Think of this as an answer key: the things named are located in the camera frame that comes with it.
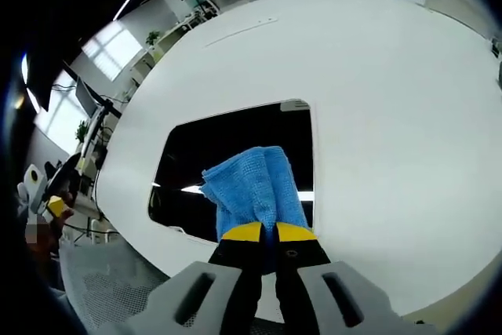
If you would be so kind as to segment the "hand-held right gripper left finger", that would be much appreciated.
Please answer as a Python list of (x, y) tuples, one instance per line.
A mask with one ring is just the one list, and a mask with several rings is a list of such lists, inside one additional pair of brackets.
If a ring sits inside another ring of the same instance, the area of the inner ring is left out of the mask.
[(207, 262), (194, 262), (155, 289), (129, 320), (130, 334), (243, 334), (261, 294), (264, 227), (227, 231)]

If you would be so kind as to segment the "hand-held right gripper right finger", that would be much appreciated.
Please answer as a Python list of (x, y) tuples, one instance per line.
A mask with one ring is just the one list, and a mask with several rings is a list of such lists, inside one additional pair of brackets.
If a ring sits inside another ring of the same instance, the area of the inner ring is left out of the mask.
[(295, 334), (400, 334), (387, 294), (350, 265), (332, 262), (307, 228), (278, 222), (276, 293)]

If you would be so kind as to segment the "person's left hand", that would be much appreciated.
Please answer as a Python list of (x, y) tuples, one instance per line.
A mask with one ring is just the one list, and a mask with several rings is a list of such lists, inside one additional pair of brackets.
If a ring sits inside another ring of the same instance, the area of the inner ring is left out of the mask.
[(63, 234), (63, 228), (68, 220), (73, 214), (73, 205), (75, 204), (75, 198), (69, 191), (60, 191), (56, 196), (61, 197), (66, 203), (66, 209), (62, 213), (60, 217), (53, 217), (50, 221), (50, 229), (52, 232), (52, 241), (50, 246), (50, 252), (54, 254), (58, 254), (59, 249), (59, 241)]

